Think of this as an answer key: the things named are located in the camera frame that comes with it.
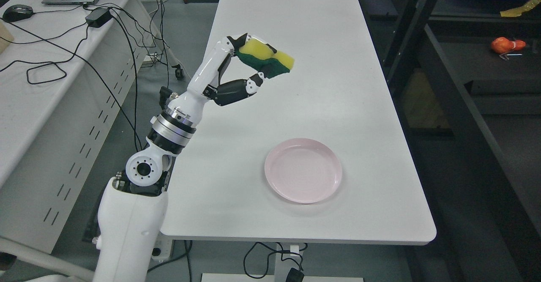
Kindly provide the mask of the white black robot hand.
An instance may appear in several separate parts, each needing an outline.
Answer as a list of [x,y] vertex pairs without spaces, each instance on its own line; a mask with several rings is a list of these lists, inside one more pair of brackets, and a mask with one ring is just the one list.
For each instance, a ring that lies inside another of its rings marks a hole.
[[269,80],[264,77],[263,73],[257,72],[255,69],[253,69],[255,74],[247,78],[235,79],[226,83],[221,82],[231,60],[237,58],[241,62],[235,55],[235,50],[245,45],[245,42],[251,38],[257,38],[267,43],[249,33],[226,36],[218,41],[203,59],[201,66],[188,84],[187,90],[176,97],[170,95],[164,106],[164,118],[171,124],[176,123],[177,127],[189,123],[194,128],[201,122],[203,110],[209,101],[224,106],[255,95],[262,84]]

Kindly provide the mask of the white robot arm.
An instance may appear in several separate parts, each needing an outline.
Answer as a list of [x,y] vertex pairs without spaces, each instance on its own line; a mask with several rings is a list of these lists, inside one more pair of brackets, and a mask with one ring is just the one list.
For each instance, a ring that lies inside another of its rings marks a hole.
[[100,250],[93,281],[143,282],[168,205],[167,176],[201,114],[167,109],[151,119],[148,146],[110,178],[97,218]]

